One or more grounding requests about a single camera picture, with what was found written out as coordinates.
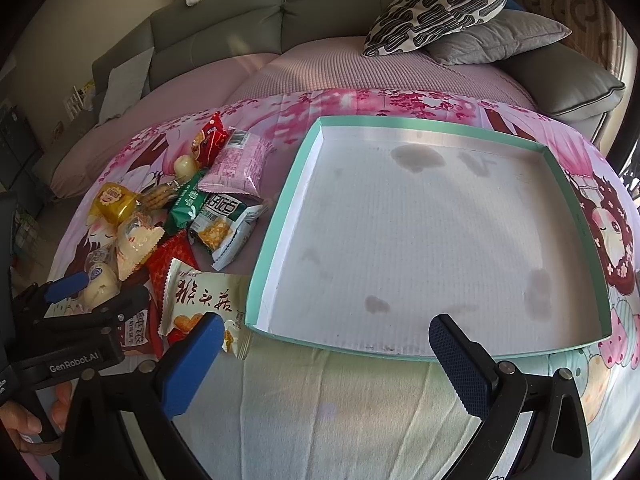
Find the black cabinet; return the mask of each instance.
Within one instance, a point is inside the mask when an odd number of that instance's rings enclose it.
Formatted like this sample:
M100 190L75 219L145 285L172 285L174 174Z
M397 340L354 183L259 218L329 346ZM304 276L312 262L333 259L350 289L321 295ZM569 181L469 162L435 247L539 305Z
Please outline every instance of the black cabinet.
M43 202L31 168L42 152L26 118L15 108L0 108L0 183L15 191L20 204L34 218Z

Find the tablecloth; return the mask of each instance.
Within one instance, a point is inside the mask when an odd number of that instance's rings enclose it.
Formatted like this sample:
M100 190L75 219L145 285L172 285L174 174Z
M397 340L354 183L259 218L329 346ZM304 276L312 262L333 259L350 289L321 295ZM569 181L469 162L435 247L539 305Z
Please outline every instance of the tablecloth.
M184 115L136 134L87 192L63 237L49 278L82 269L106 241L87 213L104 182L140 191L170 179L174 160L214 111L226 126L271 140L262 195L277 200L300 141L323 115L393 115L450 121L546 144L585 212L606 277L613 333L571 352L516 360L523 372L570 368L591 446L594 479L609 479L640 438L640 216L598 150L565 124L524 108L445 92L329 89L251 99ZM225 272L251 273L268 216ZM52 314L79 311L73 301ZM134 366L130 360L125 366ZM495 469L502 478L524 435L527 415ZM194 401L175 419L212 476L226 478L440 478L478 425L437 363L352 356L255 335L244 362L216 359Z

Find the sofa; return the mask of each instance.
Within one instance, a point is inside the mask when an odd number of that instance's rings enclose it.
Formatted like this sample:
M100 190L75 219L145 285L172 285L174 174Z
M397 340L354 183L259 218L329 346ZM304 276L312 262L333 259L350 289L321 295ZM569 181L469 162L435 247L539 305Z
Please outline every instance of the sofa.
M324 88L433 89L494 99L565 122L591 139L625 86L560 43L495 64L441 66L418 50L368 58L364 36L393 0L177 0L92 65L82 111L34 165L57 197L84 193L138 131L240 99ZM143 98L95 126L110 72L154 48Z

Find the person's hand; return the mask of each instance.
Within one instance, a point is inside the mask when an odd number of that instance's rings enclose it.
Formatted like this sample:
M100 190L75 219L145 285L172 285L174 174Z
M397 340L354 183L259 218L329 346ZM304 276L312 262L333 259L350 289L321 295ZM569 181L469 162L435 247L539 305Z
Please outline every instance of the person's hand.
M14 441L15 447L23 452L28 450L27 443L20 437L19 433L38 434L42 431L42 424L38 418L12 400L8 400L0 406L0 420L4 424L9 437Z
M51 406L51 418L65 431L66 417L69 414L69 406L71 405L71 393L73 388L71 383L61 383L56 386L56 397L58 400Z

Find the sofa armrest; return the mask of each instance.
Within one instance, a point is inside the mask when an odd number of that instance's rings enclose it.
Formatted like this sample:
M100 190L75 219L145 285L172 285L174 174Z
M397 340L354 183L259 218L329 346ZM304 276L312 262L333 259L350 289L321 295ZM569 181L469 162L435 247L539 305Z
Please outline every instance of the sofa armrest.
M572 123L609 112L625 84L592 60L554 43L496 63L526 88L540 111Z
M82 110L78 116L71 121L62 135L53 145L42 155L33 165L31 171L44 184L50 186L53 174L56 172L58 165L65 158L66 154L71 150L78 140L84 137L91 128L96 125L94 113L92 111Z

